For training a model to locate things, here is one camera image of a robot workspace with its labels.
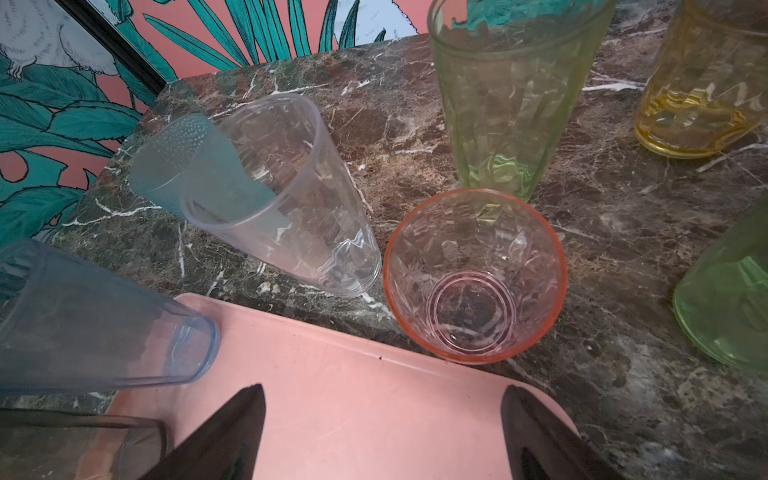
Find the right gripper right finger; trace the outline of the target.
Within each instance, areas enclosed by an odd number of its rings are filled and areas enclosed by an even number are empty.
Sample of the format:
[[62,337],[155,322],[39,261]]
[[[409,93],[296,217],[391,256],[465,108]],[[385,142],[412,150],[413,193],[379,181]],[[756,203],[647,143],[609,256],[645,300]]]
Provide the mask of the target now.
[[500,414],[514,479],[623,479],[530,390],[507,387]]

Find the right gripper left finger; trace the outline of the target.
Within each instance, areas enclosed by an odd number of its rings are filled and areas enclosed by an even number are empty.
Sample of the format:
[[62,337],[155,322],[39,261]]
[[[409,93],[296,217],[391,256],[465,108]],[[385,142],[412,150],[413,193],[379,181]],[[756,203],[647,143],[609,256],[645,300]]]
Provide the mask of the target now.
[[245,387],[143,477],[251,480],[265,419],[263,386]]

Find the pink plastic tray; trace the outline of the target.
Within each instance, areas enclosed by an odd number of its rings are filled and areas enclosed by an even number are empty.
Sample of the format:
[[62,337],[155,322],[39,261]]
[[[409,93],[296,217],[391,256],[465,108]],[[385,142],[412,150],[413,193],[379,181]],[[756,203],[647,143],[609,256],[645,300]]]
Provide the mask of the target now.
[[164,422],[185,441],[261,385],[257,479],[507,479],[501,405],[512,380],[350,334],[186,293],[215,320],[197,380],[122,390],[112,415]]

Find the pink clear tumbler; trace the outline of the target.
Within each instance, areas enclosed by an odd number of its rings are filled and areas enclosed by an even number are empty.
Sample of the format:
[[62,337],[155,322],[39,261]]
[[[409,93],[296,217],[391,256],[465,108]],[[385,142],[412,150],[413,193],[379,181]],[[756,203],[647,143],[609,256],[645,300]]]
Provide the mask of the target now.
[[428,351],[490,364],[537,343],[560,315],[567,261],[556,232],[526,202],[460,188],[412,210],[383,260],[388,305]]

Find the dark smoky tumbler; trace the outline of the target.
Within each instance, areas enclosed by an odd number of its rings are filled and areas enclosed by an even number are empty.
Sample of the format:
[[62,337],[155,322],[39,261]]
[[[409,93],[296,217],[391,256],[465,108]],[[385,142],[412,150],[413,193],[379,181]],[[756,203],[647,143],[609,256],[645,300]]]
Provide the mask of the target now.
[[172,448],[160,420],[1,410],[3,479],[139,479]]

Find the blue-grey clear tumbler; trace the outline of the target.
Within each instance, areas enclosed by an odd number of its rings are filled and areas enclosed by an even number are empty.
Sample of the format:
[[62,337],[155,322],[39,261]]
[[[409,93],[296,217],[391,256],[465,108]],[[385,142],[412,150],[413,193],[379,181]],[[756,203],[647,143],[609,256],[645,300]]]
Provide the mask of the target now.
[[33,239],[1,251],[1,392],[194,382],[218,353],[204,314]]

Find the clear colourless tumbler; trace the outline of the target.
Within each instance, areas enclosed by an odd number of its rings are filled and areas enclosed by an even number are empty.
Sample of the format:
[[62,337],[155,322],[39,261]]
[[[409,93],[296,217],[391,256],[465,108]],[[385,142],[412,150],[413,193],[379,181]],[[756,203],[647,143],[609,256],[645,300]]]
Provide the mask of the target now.
[[186,219],[305,284],[340,297],[366,293],[381,271],[380,249],[318,107],[298,94],[265,96],[216,127],[276,197],[233,222],[212,222],[192,202]]

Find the teal frosted tumbler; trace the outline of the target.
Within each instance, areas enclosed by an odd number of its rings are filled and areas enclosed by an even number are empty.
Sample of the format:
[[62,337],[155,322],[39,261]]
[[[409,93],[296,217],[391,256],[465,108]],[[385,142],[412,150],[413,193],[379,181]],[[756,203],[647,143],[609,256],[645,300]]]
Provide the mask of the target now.
[[233,222],[272,202],[276,193],[245,171],[233,140],[206,116],[182,116],[153,134],[134,157],[133,191],[183,218],[196,202],[211,221]]

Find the light green tumbler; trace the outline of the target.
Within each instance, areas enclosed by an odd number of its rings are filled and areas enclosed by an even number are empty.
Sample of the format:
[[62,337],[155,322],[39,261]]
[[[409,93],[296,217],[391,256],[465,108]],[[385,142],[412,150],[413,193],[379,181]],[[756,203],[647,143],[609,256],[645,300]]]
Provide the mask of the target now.
[[616,6],[610,0],[431,3],[429,39],[463,186],[532,197]]

